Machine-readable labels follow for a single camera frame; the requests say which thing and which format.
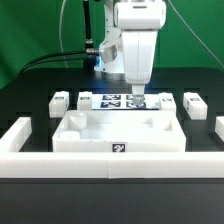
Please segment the small white box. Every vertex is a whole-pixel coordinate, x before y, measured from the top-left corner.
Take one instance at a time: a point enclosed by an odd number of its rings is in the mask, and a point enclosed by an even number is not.
[[[197,93],[184,93],[183,106],[192,120],[206,120],[208,106]]]
[[[224,141],[224,116],[216,117],[215,132]]]
[[[69,106],[69,92],[56,92],[49,103],[50,118],[63,117]]]
[[[92,92],[79,92],[78,110],[92,110]]]
[[[161,110],[173,111],[176,114],[177,106],[172,93],[160,93],[159,102]]]
[[[31,133],[30,117],[20,117],[0,139],[0,152],[19,152]]]

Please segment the white robot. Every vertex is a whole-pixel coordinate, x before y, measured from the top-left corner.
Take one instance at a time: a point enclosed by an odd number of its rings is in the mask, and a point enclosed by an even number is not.
[[[162,0],[104,0],[105,39],[95,71],[132,85],[133,103],[144,101],[150,81],[158,30],[166,20]]]

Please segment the black table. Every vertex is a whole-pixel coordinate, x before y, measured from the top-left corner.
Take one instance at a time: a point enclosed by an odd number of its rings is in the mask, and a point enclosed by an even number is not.
[[[0,91],[0,137],[21,116],[31,116],[23,152],[51,152],[60,119],[50,119],[56,91],[131,93],[125,81],[96,78],[82,69],[34,69]],[[224,115],[224,74],[209,68],[154,69],[146,93],[170,92],[187,137],[186,151],[223,151],[215,117]],[[208,105],[206,121],[192,121],[182,102],[197,92]],[[2,223],[222,223],[224,179],[0,179]]]

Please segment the black cable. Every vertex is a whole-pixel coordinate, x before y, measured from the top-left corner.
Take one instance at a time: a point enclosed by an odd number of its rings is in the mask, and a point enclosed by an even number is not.
[[[27,65],[26,67],[24,66],[23,69],[20,70],[19,75],[23,74],[27,69],[40,65],[40,64],[46,64],[46,63],[53,63],[53,62],[62,62],[62,61],[81,61],[84,60],[85,58],[66,58],[66,59],[55,59],[55,60],[48,60],[48,61],[39,61],[39,62],[35,62],[32,64]]]
[[[46,59],[49,59],[49,58],[54,58],[54,57],[77,55],[77,54],[85,54],[85,53],[86,53],[85,50],[71,51],[71,52],[60,52],[60,53],[48,54],[48,55],[36,58],[36,59],[30,61],[29,63],[27,63],[25,66],[23,66],[23,68],[19,71],[18,76],[21,75],[22,73],[24,73],[24,71],[27,68],[29,68],[30,66],[32,66],[33,64],[41,62],[43,60],[46,60]]]
[[[83,8],[84,8],[85,31],[86,31],[86,48],[93,48],[90,12],[89,12],[89,0],[83,0]]]

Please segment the white tray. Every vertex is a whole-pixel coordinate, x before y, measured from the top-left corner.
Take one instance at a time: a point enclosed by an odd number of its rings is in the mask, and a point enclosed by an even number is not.
[[[184,152],[171,111],[68,111],[53,136],[54,152]]]

